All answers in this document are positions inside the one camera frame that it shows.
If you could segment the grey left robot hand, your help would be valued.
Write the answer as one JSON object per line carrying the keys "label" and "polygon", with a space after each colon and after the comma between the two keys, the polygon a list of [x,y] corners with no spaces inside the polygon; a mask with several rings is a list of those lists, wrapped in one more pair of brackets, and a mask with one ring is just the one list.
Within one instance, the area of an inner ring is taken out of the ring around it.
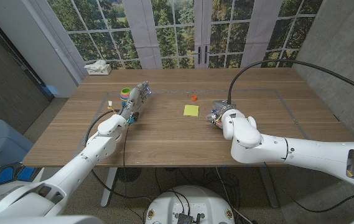
{"label": "grey left robot hand", "polygon": [[141,110],[144,102],[148,99],[150,94],[151,91],[149,89],[148,81],[138,84],[131,90],[126,104],[118,114],[124,119],[129,119],[134,113],[138,113]]}

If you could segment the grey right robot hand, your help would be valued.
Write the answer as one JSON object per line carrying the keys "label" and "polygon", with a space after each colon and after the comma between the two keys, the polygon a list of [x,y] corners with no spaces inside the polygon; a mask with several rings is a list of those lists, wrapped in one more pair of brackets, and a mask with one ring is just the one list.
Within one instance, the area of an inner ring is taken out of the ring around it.
{"label": "grey right robot hand", "polygon": [[235,109],[235,103],[228,103],[226,100],[216,100],[212,103],[211,113],[206,116],[206,120],[215,126],[221,126],[223,114],[231,109]]}

